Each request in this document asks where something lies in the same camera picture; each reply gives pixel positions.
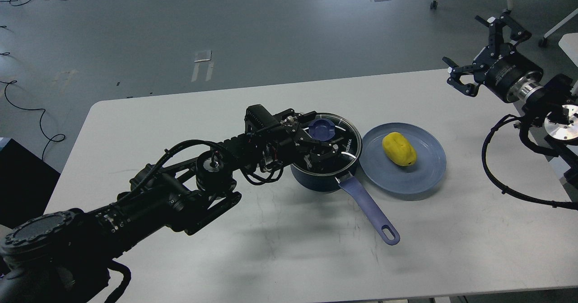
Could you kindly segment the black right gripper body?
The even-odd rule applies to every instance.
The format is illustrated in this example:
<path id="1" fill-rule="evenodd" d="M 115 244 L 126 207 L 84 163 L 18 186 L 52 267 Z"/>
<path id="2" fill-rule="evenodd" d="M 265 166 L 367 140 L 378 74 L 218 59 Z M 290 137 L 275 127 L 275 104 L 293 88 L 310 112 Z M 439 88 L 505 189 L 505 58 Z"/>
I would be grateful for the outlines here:
<path id="1" fill-rule="evenodd" d="M 516 92 L 519 90 L 519 80 L 530 77 L 536 82 L 541 81 L 543 69 L 519 53 L 515 46 L 504 43 L 499 46 L 499 56 L 492 58 L 491 49 L 483 48 L 473 60 L 473 64 L 484 67 L 483 74 L 474 77 L 477 83 L 485 85 L 505 103 L 519 100 Z"/>

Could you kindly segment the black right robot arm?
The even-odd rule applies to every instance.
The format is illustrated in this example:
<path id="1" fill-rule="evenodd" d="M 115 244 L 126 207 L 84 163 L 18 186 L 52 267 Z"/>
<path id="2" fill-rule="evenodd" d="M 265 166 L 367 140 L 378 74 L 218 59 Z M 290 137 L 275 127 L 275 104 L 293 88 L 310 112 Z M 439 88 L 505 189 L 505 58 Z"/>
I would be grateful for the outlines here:
<path id="1" fill-rule="evenodd" d="M 475 20 L 488 32 L 487 45 L 470 65 L 460 66 L 444 57 L 448 66 L 448 85 L 467 97 L 476 97 L 481 86 L 486 87 L 504 103 L 522 103 L 522 115 L 503 116 L 491 128 L 481 149 L 483 170 L 489 181 L 502 194 L 540 205 L 576 211 L 574 201 L 535 198 L 506 186 L 490 171 L 487 151 L 494 135 L 509 123 L 518 130 L 520 142 L 532 151 L 551 158 L 560 158 L 568 165 L 563 173 L 571 186 L 577 186 L 577 155 L 571 146 L 577 145 L 577 95 L 572 93 L 573 80 L 560 73 L 547 83 L 542 82 L 543 69 L 521 54 L 517 47 L 531 39 L 532 33 L 522 27 L 508 9 L 497 17 Z"/>

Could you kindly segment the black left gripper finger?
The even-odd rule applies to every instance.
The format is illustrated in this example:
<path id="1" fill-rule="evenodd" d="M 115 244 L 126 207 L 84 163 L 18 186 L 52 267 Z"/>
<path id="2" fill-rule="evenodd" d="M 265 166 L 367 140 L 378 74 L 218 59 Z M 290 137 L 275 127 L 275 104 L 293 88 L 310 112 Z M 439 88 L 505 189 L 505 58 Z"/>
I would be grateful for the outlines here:
<path id="1" fill-rule="evenodd" d="M 303 125 L 309 125 L 309 123 L 316 117 L 317 112 L 311 111 L 308 113 L 298 113 L 294 110 L 287 110 L 287 113 L 283 114 L 282 126 L 285 127 L 300 127 Z"/>
<path id="2" fill-rule="evenodd" d="M 308 167 L 348 167 L 359 156 L 359 143 L 353 140 L 331 143 L 328 146 L 317 144 L 308 148 Z"/>

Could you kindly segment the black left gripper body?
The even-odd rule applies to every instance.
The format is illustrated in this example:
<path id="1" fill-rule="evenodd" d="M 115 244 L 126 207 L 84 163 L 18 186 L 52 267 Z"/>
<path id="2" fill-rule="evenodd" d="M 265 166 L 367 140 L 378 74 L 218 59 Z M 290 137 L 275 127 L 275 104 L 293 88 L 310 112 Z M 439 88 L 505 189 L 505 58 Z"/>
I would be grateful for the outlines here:
<path id="1" fill-rule="evenodd" d="M 303 128 L 282 126 L 283 114 L 271 114 L 263 105 L 251 105 L 246 110 L 246 135 L 259 155 L 258 167 L 261 171 L 276 171 L 293 164 L 302 157 L 305 150 Z"/>

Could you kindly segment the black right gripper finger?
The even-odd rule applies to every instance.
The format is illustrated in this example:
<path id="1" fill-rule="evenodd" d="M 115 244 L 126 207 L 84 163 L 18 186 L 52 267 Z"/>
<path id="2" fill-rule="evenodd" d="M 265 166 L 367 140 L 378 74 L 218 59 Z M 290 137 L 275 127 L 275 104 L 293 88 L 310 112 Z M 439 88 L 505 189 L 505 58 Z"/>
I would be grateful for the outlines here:
<path id="1" fill-rule="evenodd" d="M 448 65 L 447 83 L 467 97 L 476 97 L 479 87 L 485 80 L 486 64 L 473 62 L 471 65 L 458 66 L 454 60 L 444 56 L 442 61 Z M 463 83 L 462 77 L 472 76 L 474 83 Z"/>
<path id="2" fill-rule="evenodd" d="M 479 15 L 475 16 L 475 20 L 489 30 L 487 48 L 490 50 L 497 51 L 502 45 L 510 45 L 515 49 L 520 43 L 531 39 L 532 33 L 522 27 L 510 13 L 510 11 L 504 11 L 498 17 L 490 17 L 489 19 L 484 19 Z M 509 42 L 504 41 L 503 31 L 505 29 L 510 32 L 508 36 Z"/>

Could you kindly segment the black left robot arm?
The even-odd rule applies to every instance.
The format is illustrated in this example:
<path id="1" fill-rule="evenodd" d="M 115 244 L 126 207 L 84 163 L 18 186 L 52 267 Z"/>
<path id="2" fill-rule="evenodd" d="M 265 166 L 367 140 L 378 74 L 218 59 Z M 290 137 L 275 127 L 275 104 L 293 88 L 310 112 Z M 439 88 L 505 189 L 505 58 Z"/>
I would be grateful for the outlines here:
<path id="1" fill-rule="evenodd" d="M 115 303 L 130 284 L 131 271 L 116 261 L 163 227 L 193 235 L 233 208 L 242 195 L 233 172 L 255 186 L 274 183 L 289 165 L 332 175 L 353 162 L 359 150 L 355 128 L 329 113 L 270 114 L 252 105 L 244 132 L 223 142 L 190 139 L 148 164 L 130 180 L 131 189 L 91 212 L 73 208 L 31 219 L 1 241 L 9 272 L 1 277 L 3 303 L 86 303 L 122 275 L 108 295 Z"/>

